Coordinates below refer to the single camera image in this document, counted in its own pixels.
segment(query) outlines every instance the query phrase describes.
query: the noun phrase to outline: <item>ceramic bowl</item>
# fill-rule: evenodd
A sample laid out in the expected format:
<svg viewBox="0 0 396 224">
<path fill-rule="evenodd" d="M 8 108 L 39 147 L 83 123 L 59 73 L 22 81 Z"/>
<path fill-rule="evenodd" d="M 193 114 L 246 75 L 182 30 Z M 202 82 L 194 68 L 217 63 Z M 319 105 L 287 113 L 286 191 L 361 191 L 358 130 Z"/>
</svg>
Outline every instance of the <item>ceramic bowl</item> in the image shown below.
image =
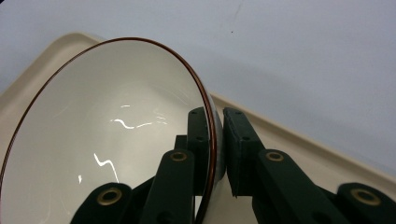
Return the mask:
<svg viewBox="0 0 396 224">
<path fill-rule="evenodd" d="M 84 50 L 42 87 L 14 133 L 1 175 L 0 222 L 68 223 L 97 187 L 138 186 L 156 174 L 176 135 L 187 133 L 189 111 L 200 106 L 210 162 L 197 219 L 221 173 L 221 127 L 198 76 L 147 39 Z"/>
</svg>

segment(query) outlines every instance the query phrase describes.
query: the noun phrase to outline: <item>white bowl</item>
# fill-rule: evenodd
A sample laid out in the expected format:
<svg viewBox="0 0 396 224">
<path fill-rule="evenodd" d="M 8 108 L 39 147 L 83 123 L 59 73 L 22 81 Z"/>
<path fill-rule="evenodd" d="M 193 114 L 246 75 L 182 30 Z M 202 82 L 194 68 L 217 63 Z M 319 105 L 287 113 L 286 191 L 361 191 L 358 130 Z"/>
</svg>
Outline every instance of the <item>white bowl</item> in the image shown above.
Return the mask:
<svg viewBox="0 0 396 224">
<path fill-rule="evenodd" d="M 114 39 L 81 52 L 43 86 L 14 133 L 1 175 L 0 222 L 67 223 L 97 187 L 138 186 L 156 174 L 176 135 L 187 133 L 189 111 L 200 106 L 211 155 L 203 216 L 221 141 L 198 76 L 147 39 Z"/>
</svg>

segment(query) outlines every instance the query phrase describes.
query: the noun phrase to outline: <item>white surface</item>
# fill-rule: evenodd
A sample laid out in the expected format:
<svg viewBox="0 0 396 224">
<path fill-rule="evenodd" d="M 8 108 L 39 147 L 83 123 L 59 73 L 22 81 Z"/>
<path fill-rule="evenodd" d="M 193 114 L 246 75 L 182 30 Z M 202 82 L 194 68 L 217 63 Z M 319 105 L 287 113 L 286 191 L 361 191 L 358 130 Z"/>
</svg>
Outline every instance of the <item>white surface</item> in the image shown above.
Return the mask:
<svg viewBox="0 0 396 224">
<path fill-rule="evenodd" d="M 190 71 L 165 49 L 124 40 L 84 53 L 40 93 L 17 133 L 0 222 L 69 223 L 98 186 L 140 185 L 203 105 Z"/>
<path fill-rule="evenodd" d="M 55 38 L 143 36 L 210 91 L 396 175 L 394 1 L 18 1 L 0 5 L 0 91 Z"/>
<path fill-rule="evenodd" d="M 85 35 L 71 34 L 60 37 L 0 97 L 0 155 L 4 155 L 14 127 L 17 126 L 24 108 L 29 105 L 34 94 L 63 63 L 94 44 L 97 44 L 97 41 Z M 261 140 L 270 148 L 284 149 L 317 185 L 336 192 L 342 183 L 360 182 L 379 189 L 395 199 L 396 178 L 381 174 L 367 165 L 333 152 L 330 148 L 311 142 L 299 134 L 291 133 L 290 130 L 280 127 L 271 120 L 256 116 L 216 94 L 212 94 L 212 97 L 220 115 L 224 106 L 245 111 Z M 251 198 L 238 197 L 237 200 L 232 198 L 230 185 L 224 178 L 214 190 L 205 218 L 206 222 L 255 223 Z"/>
</svg>

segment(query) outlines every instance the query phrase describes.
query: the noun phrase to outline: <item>brass screw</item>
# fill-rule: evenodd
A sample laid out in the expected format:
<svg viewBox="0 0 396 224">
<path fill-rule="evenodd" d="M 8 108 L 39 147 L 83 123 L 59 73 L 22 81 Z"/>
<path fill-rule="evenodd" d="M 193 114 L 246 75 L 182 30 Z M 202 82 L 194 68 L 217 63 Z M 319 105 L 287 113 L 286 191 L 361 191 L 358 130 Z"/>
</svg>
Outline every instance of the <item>brass screw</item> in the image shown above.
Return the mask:
<svg viewBox="0 0 396 224">
<path fill-rule="evenodd" d="M 283 161 L 285 158 L 278 152 L 268 152 L 265 157 L 270 161 Z"/>
<path fill-rule="evenodd" d="M 172 161 L 184 161 L 187 159 L 187 154 L 184 152 L 174 152 L 171 154 Z"/>
<path fill-rule="evenodd" d="M 110 188 L 103 190 L 97 197 L 96 201 L 103 205 L 108 206 L 116 203 L 122 196 L 122 192 L 117 188 Z"/>
<path fill-rule="evenodd" d="M 381 199 L 367 189 L 352 189 L 350 193 L 361 203 L 371 206 L 379 206 L 381 204 Z"/>
</svg>

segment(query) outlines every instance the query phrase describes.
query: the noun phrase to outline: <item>tray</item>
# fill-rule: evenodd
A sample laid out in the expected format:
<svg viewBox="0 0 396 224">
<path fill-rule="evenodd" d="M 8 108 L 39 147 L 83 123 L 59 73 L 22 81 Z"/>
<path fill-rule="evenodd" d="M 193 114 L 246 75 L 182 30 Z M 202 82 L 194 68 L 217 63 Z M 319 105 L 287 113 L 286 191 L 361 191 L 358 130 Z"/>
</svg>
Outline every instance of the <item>tray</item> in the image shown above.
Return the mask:
<svg viewBox="0 0 396 224">
<path fill-rule="evenodd" d="M 3 163 L 7 146 L 21 116 L 47 79 L 73 56 L 101 41 L 100 38 L 80 33 L 61 36 L 0 95 L 0 162 Z M 361 182 L 396 200 L 394 176 L 294 133 L 215 93 L 212 93 L 212 97 L 221 117 L 222 109 L 226 106 L 244 111 L 265 146 L 290 154 L 317 185 L 335 192 L 342 183 Z M 225 176 L 214 190 L 205 223 L 257 223 L 251 209 L 251 198 L 233 198 Z"/>
</svg>

